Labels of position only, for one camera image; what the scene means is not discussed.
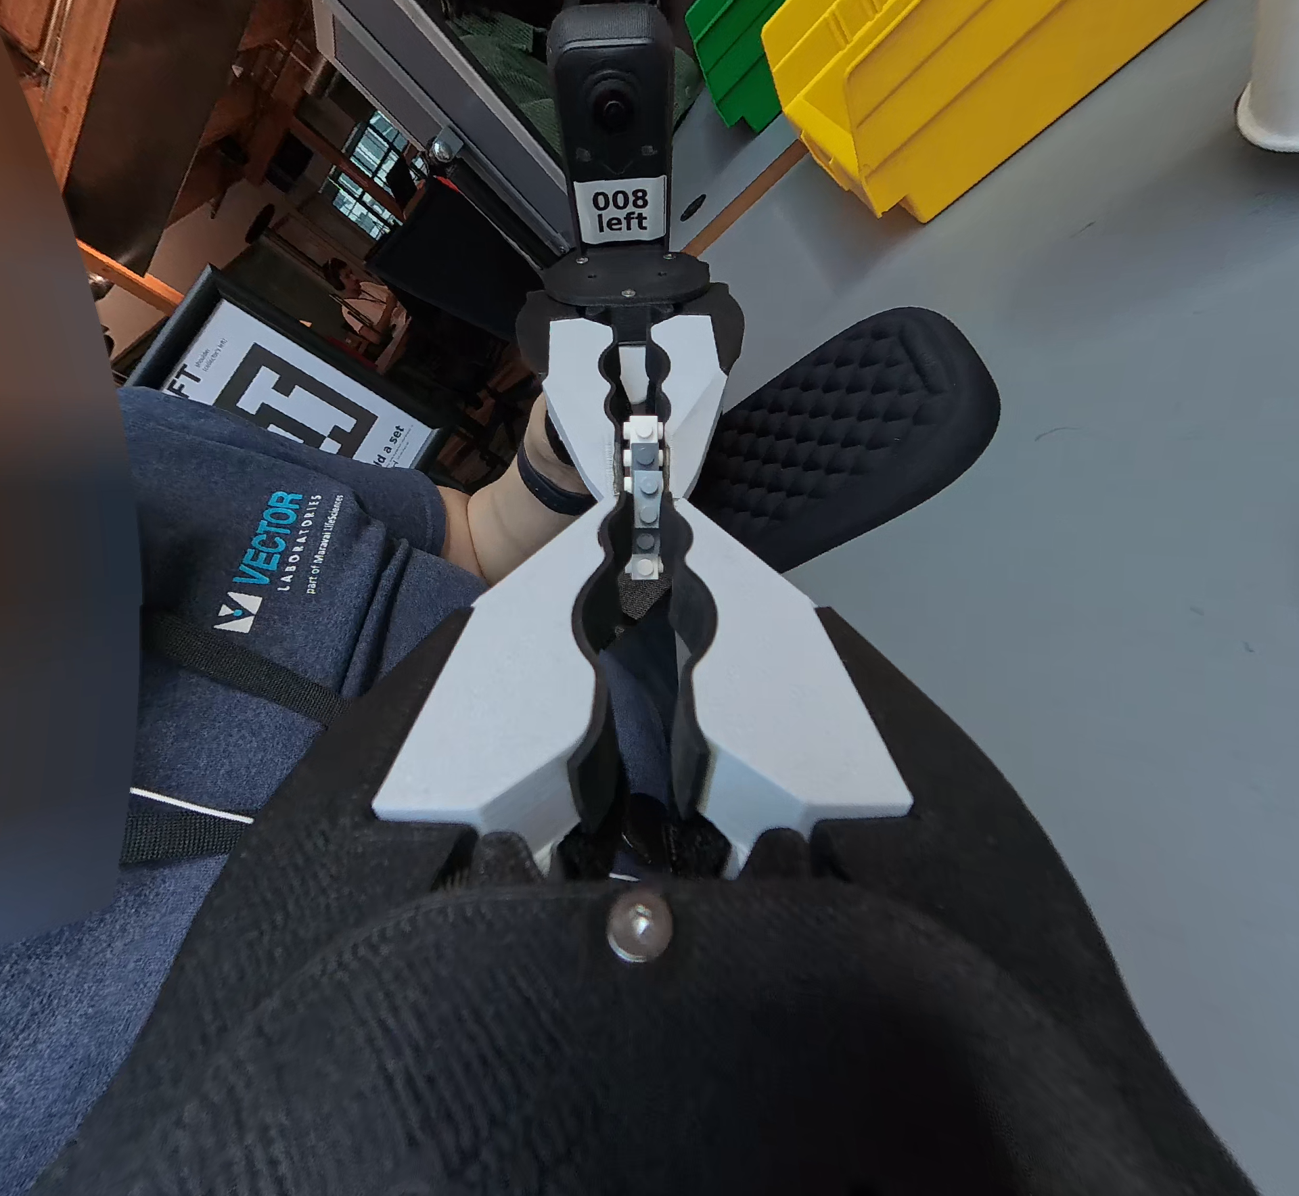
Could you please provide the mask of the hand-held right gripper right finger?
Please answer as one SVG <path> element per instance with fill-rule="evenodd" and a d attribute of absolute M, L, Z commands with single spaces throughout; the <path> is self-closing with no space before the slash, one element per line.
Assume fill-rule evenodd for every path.
<path fill-rule="evenodd" d="M 679 656 L 673 799 L 727 841 L 722 877 L 770 830 L 907 815 L 913 793 L 816 604 L 684 500 L 662 544 Z"/>

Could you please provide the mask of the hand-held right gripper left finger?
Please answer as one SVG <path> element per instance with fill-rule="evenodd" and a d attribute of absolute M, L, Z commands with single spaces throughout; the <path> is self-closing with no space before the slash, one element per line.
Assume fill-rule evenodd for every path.
<path fill-rule="evenodd" d="M 380 819 L 517 834 L 543 873 L 575 828 L 601 828 L 623 765 L 575 611 L 608 565 L 614 509 L 616 496 L 597 502 L 473 606 L 374 797 Z"/>

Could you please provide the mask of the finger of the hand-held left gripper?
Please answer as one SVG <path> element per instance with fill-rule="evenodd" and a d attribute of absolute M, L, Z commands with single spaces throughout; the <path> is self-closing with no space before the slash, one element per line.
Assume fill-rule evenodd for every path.
<path fill-rule="evenodd" d="M 616 333 L 599 321 L 569 316 L 549 325 L 547 414 L 599 503 L 625 492 L 623 424 L 601 364 L 612 347 Z"/>
<path fill-rule="evenodd" d="M 660 321 L 651 329 L 651 344 L 668 355 L 668 375 L 660 385 L 668 407 L 668 489 L 673 498 L 688 498 L 720 420 L 727 373 L 707 314 L 679 314 Z"/>

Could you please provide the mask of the white lego beam grey plates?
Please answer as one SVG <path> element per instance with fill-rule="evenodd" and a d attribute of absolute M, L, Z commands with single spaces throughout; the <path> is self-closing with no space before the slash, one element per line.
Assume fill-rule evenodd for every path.
<path fill-rule="evenodd" d="M 666 425 L 653 412 L 634 412 L 623 429 L 625 492 L 632 500 L 631 581 L 662 578 L 662 502 L 668 492 Z"/>

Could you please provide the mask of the yellow plastic bin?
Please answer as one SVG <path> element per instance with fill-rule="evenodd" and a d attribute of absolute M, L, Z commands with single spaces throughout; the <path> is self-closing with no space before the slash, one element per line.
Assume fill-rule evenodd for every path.
<path fill-rule="evenodd" d="M 1205 0 L 787 0 L 781 108 L 876 216 L 928 223 Z"/>

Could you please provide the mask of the person's left forearm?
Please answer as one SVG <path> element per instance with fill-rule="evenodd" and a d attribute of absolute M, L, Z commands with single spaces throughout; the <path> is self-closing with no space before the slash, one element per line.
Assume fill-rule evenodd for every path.
<path fill-rule="evenodd" d="M 489 585 L 517 570 L 593 507 L 590 494 L 579 494 L 575 511 L 554 509 L 526 485 L 517 464 L 473 494 L 448 487 L 437 490 L 447 522 L 441 559 Z"/>

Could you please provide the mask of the person's left hand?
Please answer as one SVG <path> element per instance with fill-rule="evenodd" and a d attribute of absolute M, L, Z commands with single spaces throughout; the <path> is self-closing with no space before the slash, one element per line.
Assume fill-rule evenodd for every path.
<path fill-rule="evenodd" d="M 515 468 L 528 494 L 545 511 L 577 518 L 597 502 L 551 420 L 545 394 L 539 394 L 532 405 L 526 435 L 515 453 Z"/>

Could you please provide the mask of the black padded wrist rest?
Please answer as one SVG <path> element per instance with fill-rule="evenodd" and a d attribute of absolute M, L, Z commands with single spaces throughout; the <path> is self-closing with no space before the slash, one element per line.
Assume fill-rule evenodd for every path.
<path fill-rule="evenodd" d="M 954 321 L 889 308 L 725 411 L 692 503 L 787 572 L 950 489 L 1000 411 L 995 377 Z"/>

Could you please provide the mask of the person's navy sweatshirt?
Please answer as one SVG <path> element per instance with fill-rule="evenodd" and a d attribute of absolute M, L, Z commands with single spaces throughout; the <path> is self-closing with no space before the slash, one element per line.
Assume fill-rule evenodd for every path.
<path fill-rule="evenodd" d="M 73 1137 L 255 814 L 346 706 L 486 583 L 441 559 L 428 474 L 121 388 L 144 648 L 112 901 L 2 945 L 2 1192 Z"/>

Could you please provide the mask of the grey framed panel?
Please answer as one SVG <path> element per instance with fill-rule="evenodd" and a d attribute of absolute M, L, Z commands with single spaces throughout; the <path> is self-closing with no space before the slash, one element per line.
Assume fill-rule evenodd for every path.
<path fill-rule="evenodd" d="M 422 0 L 315 0 L 316 48 L 534 266 L 577 243 L 558 152 Z"/>

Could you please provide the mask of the black framed marker sign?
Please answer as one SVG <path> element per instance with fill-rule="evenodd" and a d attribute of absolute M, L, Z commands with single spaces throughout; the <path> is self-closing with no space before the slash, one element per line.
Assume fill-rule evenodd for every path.
<path fill-rule="evenodd" d="M 461 418 L 454 403 L 422 403 L 216 268 L 196 281 L 125 385 L 378 468 L 432 472 Z"/>

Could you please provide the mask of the white paper cup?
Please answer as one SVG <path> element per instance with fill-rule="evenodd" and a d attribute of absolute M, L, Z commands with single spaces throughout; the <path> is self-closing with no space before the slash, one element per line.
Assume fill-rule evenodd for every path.
<path fill-rule="evenodd" d="M 1298 0 L 1259 0 L 1249 84 L 1238 130 L 1270 152 L 1298 152 Z"/>

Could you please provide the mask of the green corduroy cloth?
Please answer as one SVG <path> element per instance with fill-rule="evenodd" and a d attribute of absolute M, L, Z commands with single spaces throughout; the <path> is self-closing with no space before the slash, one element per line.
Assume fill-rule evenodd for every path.
<path fill-rule="evenodd" d="M 452 15 L 448 28 L 560 158 L 564 143 L 545 65 L 545 30 L 495 9 L 476 8 Z"/>

